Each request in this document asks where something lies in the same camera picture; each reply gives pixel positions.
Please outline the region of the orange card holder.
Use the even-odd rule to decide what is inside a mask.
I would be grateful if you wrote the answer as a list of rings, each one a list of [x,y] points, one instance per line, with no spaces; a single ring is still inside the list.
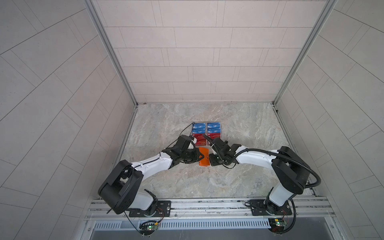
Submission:
[[[204,156],[200,161],[199,161],[199,166],[201,167],[208,167],[210,166],[210,159],[209,159],[209,149],[205,147],[199,147],[200,153]]]

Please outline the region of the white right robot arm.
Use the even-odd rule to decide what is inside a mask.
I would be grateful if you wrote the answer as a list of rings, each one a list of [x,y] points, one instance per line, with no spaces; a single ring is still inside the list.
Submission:
[[[322,182],[320,176],[289,147],[266,151],[240,144],[229,146],[227,141],[220,138],[203,136],[213,150],[210,154],[212,166],[228,168],[230,165],[249,164],[275,172],[280,182],[272,188],[260,207],[271,215],[278,214],[288,200],[301,195],[304,189],[317,187]]]

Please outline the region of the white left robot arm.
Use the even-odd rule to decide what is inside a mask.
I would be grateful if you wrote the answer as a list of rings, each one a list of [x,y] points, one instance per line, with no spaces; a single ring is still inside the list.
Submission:
[[[151,216],[156,212],[158,198],[150,191],[139,191],[143,180],[176,165],[193,164],[205,158],[196,147],[196,139],[181,135],[172,147],[156,156],[130,163],[120,161],[98,190],[98,195],[117,215],[125,211],[143,211]]]

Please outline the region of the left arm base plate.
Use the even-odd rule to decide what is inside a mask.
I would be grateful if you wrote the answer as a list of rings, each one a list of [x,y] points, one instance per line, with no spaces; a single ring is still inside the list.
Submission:
[[[129,209],[130,218],[156,218],[169,217],[171,211],[171,201],[159,201],[152,203],[147,210]]]

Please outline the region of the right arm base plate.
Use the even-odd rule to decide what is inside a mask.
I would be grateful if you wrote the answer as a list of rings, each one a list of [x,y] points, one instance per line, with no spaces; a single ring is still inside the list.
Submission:
[[[293,214],[290,201],[286,201],[281,207],[272,202],[265,203],[265,200],[249,200],[245,206],[251,209],[253,216],[282,216]]]

